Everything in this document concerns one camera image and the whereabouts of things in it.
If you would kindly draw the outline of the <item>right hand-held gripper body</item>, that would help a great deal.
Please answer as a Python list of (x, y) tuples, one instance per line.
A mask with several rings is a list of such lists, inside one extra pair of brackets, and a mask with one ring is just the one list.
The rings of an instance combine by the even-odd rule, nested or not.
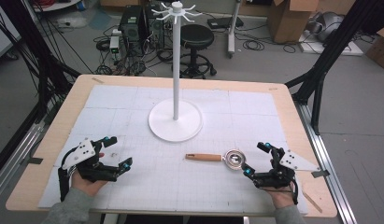
[(293, 201), (298, 204), (298, 185), (295, 180), (296, 171), (319, 171), (318, 165), (308, 161), (289, 149), (272, 146), (268, 153), (272, 156), (272, 168), (266, 173), (255, 173), (253, 184), (256, 188), (282, 188), (293, 184)]

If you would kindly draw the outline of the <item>metal strainer with wooden handle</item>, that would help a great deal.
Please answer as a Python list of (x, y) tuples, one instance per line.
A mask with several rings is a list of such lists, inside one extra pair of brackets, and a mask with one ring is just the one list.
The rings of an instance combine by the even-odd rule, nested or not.
[(187, 160), (193, 161), (223, 161), (227, 167), (232, 170), (240, 170), (242, 164), (246, 161), (244, 153), (238, 149), (228, 150), (224, 155), (208, 153), (187, 153)]

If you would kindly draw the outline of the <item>person's right hand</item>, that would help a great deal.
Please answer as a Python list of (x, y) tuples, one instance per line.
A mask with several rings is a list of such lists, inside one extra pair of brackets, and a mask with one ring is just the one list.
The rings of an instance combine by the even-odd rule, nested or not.
[(293, 190), (292, 187), (282, 187), (282, 188), (273, 188), (268, 187), (263, 189), (265, 192), (267, 192), (273, 202), (273, 205), (276, 209), (285, 208), (288, 206), (293, 206)]

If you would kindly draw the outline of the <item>person's left hand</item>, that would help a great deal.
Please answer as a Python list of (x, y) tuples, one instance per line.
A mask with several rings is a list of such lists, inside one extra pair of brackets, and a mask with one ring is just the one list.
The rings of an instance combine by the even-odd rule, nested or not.
[(74, 189), (79, 189), (82, 192), (86, 193), (89, 196), (94, 197), (99, 190), (107, 184), (107, 181), (97, 180), (91, 182), (87, 179), (83, 179), (78, 170), (72, 174), (71, 187)]

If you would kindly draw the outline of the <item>thin wooden strip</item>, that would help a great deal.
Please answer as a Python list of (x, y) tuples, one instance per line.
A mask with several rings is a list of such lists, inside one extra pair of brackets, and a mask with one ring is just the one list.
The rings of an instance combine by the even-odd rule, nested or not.
[(303, 195), (304, 198), (307, 200), (307, 204), (309, 207), (309, 214), (312, 216), (313, 214), (321, 214), (323, 212), (319, 199), (315, 196), (314, 191), (310, 190), (309, 187), (306, 184), (303, 184)]

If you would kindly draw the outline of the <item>white gridded mat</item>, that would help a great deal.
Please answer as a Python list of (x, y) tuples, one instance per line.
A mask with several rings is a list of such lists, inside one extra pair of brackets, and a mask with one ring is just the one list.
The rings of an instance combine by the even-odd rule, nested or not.
[(97, 85), (92, 88), (63, 150), (80, 141), (115, 136), (117, 144), (104, 150), (103, 162), (116, 165), (133, 160), (129, 172), (105, 185), (95, 197), (97, 210), (179, 214), (269, 216), (270, 196), (242, 172), (223, 162), (190, 161), (188, 153), (224, 154), (241, 150), (258, 172), (271, 168), (271, 156), (260, 142), (286, 147), (275, 98), (267, 92), (181, 90), (203, 115), (202, 130), (192, 139), (170, 143), (149, 127), (151, 109), (172, 92), (162, 88)]

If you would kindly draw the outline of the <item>small white green device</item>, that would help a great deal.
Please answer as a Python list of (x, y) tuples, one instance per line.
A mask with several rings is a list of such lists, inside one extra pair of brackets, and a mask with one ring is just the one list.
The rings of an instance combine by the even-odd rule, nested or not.
[(112, 60), (118, 62), (121, 59), (121, 31), (114, 29), (110, 36), (109, 50)]

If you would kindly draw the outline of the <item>black computer tower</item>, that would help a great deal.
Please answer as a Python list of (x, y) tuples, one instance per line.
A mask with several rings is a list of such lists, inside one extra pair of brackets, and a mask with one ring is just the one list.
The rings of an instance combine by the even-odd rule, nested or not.
[(142, 56), (148, 48), (162, 49), (164, 47), (164, 22), (157, 4), (128, 5), (121, 16), (119, 30), (121, 31), (125, 48), (129, 55)]

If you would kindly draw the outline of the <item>white flat board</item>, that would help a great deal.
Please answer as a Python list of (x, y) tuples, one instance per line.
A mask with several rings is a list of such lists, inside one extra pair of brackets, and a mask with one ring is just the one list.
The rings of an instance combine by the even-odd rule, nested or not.
[[(324, 51), (323, 43), (309, 32), (302, 33), (299, 38), (298, 45), (303, 53), (322, 54)], [(342, 51), (342, 55), (363, 56), (363, 51), (353, 41), (351, 41)]]

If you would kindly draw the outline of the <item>large open cardboard box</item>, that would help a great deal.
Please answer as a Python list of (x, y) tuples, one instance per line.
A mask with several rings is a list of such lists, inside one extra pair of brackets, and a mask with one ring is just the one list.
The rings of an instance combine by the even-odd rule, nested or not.
[(299, 40), (319, 0), (273, 0), (267, 16), (267, 27), (275, 43)]

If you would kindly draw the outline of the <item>black round stool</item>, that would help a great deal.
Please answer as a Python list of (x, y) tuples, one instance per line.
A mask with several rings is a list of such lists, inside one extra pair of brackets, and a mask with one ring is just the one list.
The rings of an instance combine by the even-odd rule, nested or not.
[(183, 54), (180, 58), (190, 57), (188, 63), (181, 62), (185, 66), (184, 70), (180, 70), (180, 77), (201, 77), (206, 78), (206, 73), (211, 76), (217, 75), (217, 70), (213, 63), (205, 56), (198, 53), (199, 50), (207, 49), (214, 42), (213, 32), (200, 24), (189, 24), (181, 27), (180, 44), (183, 48), (188, 49), (188, 54)]

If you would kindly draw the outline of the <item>flat black device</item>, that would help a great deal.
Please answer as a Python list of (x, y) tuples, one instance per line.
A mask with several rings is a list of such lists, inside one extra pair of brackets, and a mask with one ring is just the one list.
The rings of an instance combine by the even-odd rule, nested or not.
[(208, 19), (207, 24), (211, 29), (223, 29), (231, 28), (233, 24), (233, 19), (230, 17), (227, 18), (216, 18)]

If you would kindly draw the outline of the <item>grey machine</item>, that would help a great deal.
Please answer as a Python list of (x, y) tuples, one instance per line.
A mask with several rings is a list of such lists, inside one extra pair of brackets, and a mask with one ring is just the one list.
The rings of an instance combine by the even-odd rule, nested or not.
[(339, 28), (343, 20), (343, 16), (331, 11), (318, 12), (308, 20), (306, 30), (320, 42), (325, 42)]

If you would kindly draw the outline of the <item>aluminium rail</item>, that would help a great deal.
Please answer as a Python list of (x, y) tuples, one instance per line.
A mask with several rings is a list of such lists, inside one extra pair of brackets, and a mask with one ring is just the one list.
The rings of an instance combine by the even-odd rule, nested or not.
[(22, 131), (19, 135), (19, 139), (14, 144), (14, 150), (9, 154), (9, 158), (0, 169), (0, 196), (27, 158), (27, 155), (33, 148), (38, 146), (38, 140), (44, 134), (45, 126), (44, 122), (33, 123), (30, 128)]
[(306, 134), (309, 138), (310, 144), (313, 148), (320, 168), (323, 171), (329, 172), (329, 174), (325, 176), (325, 181), (329, 191), (331, 192), (331, 196), (334, 199), (337, 214), (339, 215), (343, 224), (358, 224), (348, 202), (345, 191), (341, 186), (326, 146), (324, 145), (321, 136), (315, 133), (313, 127), (310, 124), (310, 121), (312, 120), (310, 109), (307, 105), (299, 105), (298, 103), (295, 104), (295, 107), (299, 113), (301, 121), (304, 124)]

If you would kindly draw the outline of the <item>black metal frame strut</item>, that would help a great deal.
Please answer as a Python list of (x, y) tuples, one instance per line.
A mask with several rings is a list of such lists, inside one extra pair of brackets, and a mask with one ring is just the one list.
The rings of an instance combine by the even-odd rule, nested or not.
[(310, 125), (316, 135), (320, 135), (320, 105), (324, 79), (352, 37), (382, 1), (356, 0), (314, 65), (303, 75), (285, 83), (288, 88), (300, 84), (298, 91), (292, 94), (292, 99), (300, 105), (307, 105), (310, 96), (314, 95)]
[(35, 58), (31, 60), (28, 54), (22, 52), (22, 45), (15, 40), (14, 35), (8, 28), (0, 22), (0, 30), (19, 51), (30, 73), (38, 79), (36, 118), (43, 119), (48, 113), (48, 103), (51, 97), (68, 94), (72, 88), (72, 83), (66, 78), (65, 74), (71, 77), (79, 77), (80, 72), (61, 62), (52, 54), (22, 0), (0, 0), (0, 7)]

